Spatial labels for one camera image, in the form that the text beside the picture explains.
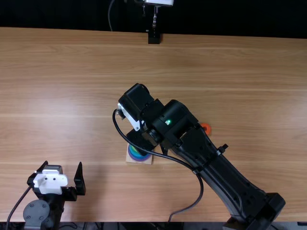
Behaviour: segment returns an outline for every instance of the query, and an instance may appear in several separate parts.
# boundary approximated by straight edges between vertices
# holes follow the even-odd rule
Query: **orange object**
[[[201,127],[204,128],[207,135],[211,134],[211,126],[207,123],[201,123]]]

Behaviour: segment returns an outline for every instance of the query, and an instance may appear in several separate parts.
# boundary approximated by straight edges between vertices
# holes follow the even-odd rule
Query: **black wall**
[[[108,31],[110,0],[0,0],[0,26]],[[115,31],[144,32],[153,8],[115,0]],[[175,0],[160,8],[162,33],[307,38],[307,0]]]

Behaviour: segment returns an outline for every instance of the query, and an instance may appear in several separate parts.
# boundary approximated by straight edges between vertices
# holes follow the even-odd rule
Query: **wood grain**
[[[134,83],[183,102],[212,126],[216,145],[254,184],[278,192],[278,221],[307,219],[307,40],[0,28],[0,221],[48,160],[73,185],[79,161],[87,195],[62,221],[166,221],[194,201],[195,176],[173,162],[127,165],[113,127],[117,100]],[[127,132],[127,121],[120,122]],[[24,206],[12,220],[22,221]],[[174,221],[226,221],[205,185],[203,200]]]

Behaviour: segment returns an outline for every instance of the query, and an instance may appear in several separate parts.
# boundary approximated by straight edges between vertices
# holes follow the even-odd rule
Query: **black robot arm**
[[[185,105],[171,100],[164,106],[142,84],[118,102],[119,115],[134,128],[127,134],[132,143],[145,150],[160,145],[164,154],[171,149],[217,193],[231,215],[225,230],[265,230],[279,215],[284,199],[248,181],[223,155],[228,146],[217,148]]]
[[[26,194],[32,189],[38,200],[31,201],[24,208],[24,230],[57,230],[64,211],[65,201],[76,201],[77,196],[85,195],[82,163],[78,165],[74,182],[76,187],[66,187],[67,177],[62,166],[49,165],[45,161],[27,180],[29,187],[18,200],[9,214],[6,230],[10,219]]]

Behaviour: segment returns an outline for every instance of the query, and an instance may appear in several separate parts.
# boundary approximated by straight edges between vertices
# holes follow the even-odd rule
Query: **cable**
[[[201,198],[202,198],[202,195],[203,195],[203,183],[202,183],[201,176],[200,176],[199,174],[196,174],[196,177],[197,177],[197,179],[199,180],[200,185],[201,185],[200,195],[198,196],[197,200],[195,200],[195,202],[194,202],[193,204],[191,204],[190,206],[187,206],[187,207],[185,207],[185,208],[183,208],[183,209],[181,209],[181,210],[178,210],[178,211],[176,211],[176,212],[173,212],[173,213],[169,216],[168,223],[171,222],[171,219],[172,219],[173,215],[178,214],[178,213],[181,213],[181,212],[184,212],[184,211],[186,211],[186,210],[188,210],[188,209],[190,209],[190,208],[193,208],[194,206],[196,206],[196,205],[200,202],[200,200],[201,200]]]
[[[19,198],[19,200],[17,201],[16,205],[13,207],[13,209],[11,210],[10,214],[9,214],[9,217],[8,217],[8,220],[6,221],[6,227],[5,227],[5,230],[8,230],[9,229],[9,223],[10,223],[10,220],[11,220],[11,217],[14,213],[14,211],[16,210],[16,208],[18,207],[18,205],[20,204],[20,202],[24,199],[24,197],[27,195],[27,193],[30,191],[31,187],[29,186],[26,191],[24,192],[24,194]]]
[[[275,230],[279,230],[278,228],[276,228],[274,225],[271,224],[271,227],[274,228]]]
[[[115,0],[111,0],[110,5],[109,5],[109,9],[108,9],[108,11],[107,11],[107,19],[108,19],[108,21],[109,21],[109,26],[110,26],[110,30],[111,30],[111,31],[113,31],[113,29],[112,29],[112,26],[111,26],[110,12],[111,12],[111,8],[112,8],[112,5],[113,5],[114,1],[115,1]]]
[[[121,135],[121,137],[122,137],[127,143],[129,143],[129,144],[132,145],[133,147],[135,147],[135,148],[137,148],[137,149],[139,149],[139,150],[142,150],[142,151],[144,151],[144,152],[146,152],[146,153],[148,153],[148,154],[152,154],[152,155],[157,156],[157,157],[162,157],[162,158],[165,158],[165,159],[169,159],[169,160],[171,160],[171,161],[175,161],[175,162],[177,162],[177,163],[179,163],[179,164],[182,164],[183,166],[187,167],[187,168],[190,169],[191,171],[194,171],[194,169],[192,168],[192,166],[190,166],[189,164],[185,163],[184,161],[182,161],[182,160],[180,160],[180,159],[177,159],[177,158],[171,157],[171,156],[167,156],[167,155],[163,155],[163,154],[161,154],[161,153],[149,151],[149,150],[143,149],[143,148],[141,148],[141,147],[135,145],[134,143],[132,143],[132,142],[125,136],[125,134],[120,130],[120,128],[119,128],[119,126],[118,126],[118,124],[117,124],[117,122],[116,122],[116,118],[115,118],[116,112],[117,112],[117,109],[115,109],[115,110],[113,111],[113,114],[112,114],[113,124],[114,124],[114,126],[115,126],[117,132]],[[177,213],[181,213],[181,212],[183,212],[183,211],[186,211],[186,210],[188,210],[188,209],[190,209],[190,208],[196,206],[196,205],[200,202],[200,200],[201,200],[201,198],[202,198],[202,195],[203,195],[203,182],[202,182],[202,179],[201,179],[201,177],[199,176],[199,174],[196,174],[196,177],[197,177],[197,179],[199,180],[200,186],[201,186],[201,191],[200,191],[200,194],[199,194],[197,200],[196,200],[193,204],[191,204],[190,206],[188,206],[188,207],[186,207],[186,208],[183,208],[183,209],[181,209],[181,210],[178,210],[178,211],[176,211],[176,212],[173,212],[173,213],[169,216],[168,222],[171,221],[173,215],[175,215],[175,214],[177,214]]]
[[[78,228],[78,225],[76,225],[76,223],[71,222],[71,224],[74,224],[74,226],[69,225],[69,224],[65,224],[65,225],[62,225],[61,227],[59,227],[59,229],[64,228],[64,227],[71,227],[73,229],[77,229]]]

